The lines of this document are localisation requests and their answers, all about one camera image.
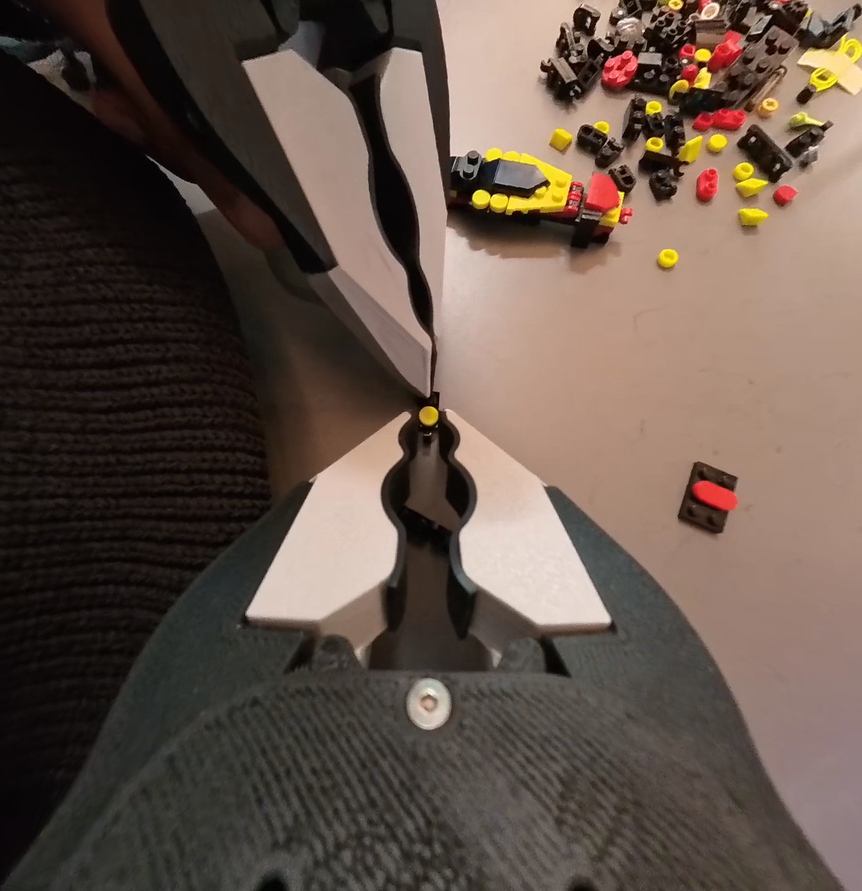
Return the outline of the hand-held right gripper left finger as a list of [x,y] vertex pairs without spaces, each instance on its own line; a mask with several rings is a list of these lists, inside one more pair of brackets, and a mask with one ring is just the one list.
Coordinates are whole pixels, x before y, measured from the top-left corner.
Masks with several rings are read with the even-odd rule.
[[314,476],[246,610],[252,626],[347,640],[360,663],[405,612],[415,417],[403,412]]

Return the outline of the black lego plate red oval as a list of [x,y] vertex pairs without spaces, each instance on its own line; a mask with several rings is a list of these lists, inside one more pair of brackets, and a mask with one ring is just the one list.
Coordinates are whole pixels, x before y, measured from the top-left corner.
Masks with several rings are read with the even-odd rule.
[[705,462],[694,462],[677,519],[710,535],[722,534],[737,508],[738,477]]

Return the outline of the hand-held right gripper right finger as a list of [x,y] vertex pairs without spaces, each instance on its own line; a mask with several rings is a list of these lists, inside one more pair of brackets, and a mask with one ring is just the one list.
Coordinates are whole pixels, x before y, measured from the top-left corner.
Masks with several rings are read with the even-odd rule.
[[446,589],[457,636],[477,640],[497,665],[518,640],[611,631],[543,481],[452,410],[438,432],[445,497],[457,516]]

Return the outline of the person's black knit clothing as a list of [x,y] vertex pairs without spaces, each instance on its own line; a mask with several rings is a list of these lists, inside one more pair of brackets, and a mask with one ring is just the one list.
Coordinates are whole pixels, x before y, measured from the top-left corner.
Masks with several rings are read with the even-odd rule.
[[0,50],[0,885],[148,638],[269,495],[250,363],[194,215]]

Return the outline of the narrow black lego bar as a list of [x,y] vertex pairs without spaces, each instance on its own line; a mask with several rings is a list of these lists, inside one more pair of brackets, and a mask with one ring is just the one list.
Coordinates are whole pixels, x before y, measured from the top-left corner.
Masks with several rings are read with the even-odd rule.
[[408,505],[399,510],[398,517],[410,543],[430,548],[440,554],[447,552],[451,529]]

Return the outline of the red yellow black lego model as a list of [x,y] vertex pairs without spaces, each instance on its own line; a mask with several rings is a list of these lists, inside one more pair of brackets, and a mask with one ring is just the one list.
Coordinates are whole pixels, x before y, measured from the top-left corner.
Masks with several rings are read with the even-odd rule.
[[575,250],[606,244],[633,210],[608,175],[587,182],[528,153],[470,150],[448,161],[447,206],[521,226],[568,230]]

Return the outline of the pile of lego pieces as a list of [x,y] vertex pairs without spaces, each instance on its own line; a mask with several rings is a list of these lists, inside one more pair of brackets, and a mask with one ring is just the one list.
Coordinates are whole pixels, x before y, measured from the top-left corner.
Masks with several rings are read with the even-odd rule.
[[628,221],[624,202],[639,177],[665,203],[731,133],[744,159],[733,173],[739,194],[813,164],[833,122],[804,107],[833,90],[860,94],[861,16],[860,2],[830,16],[812,2],[617,2],[599,30],[601,11],[577,6],[539,65],[549,94],[565,107],[598,86],[628,96],[621,124],[556,130],[550,142],[560,151],[572,142],[615,183],[618,203],[601,213],[595,239]]

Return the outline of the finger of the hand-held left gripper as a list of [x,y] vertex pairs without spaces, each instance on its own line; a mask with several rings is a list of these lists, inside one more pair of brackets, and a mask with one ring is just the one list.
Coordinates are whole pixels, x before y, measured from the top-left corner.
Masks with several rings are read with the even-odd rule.
[[307,274],[311,290],[415,393],[430,395],[433,340],[382,235],[353,102],[292,49],[244,69],[332,253],[330,270]]
[[447,207],[422,55],[393,48],[377,61],[369,85],[372,199],[387,218],[380,224],[385,278],[376,298],[394,324],[380,344],[403,382],[427,396],[434,388]]

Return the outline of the person's left hand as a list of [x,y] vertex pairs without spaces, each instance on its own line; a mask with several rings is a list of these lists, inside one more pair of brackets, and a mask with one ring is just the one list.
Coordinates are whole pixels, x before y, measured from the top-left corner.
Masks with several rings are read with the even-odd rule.
[[170,173],[199,187],[253,247],[262,251],[283,247],[283,237],[269,215],[202,155],[137,78],[131,84],[119,80],[94,52],[91,62],[95,77],[91,107],[102,124]]

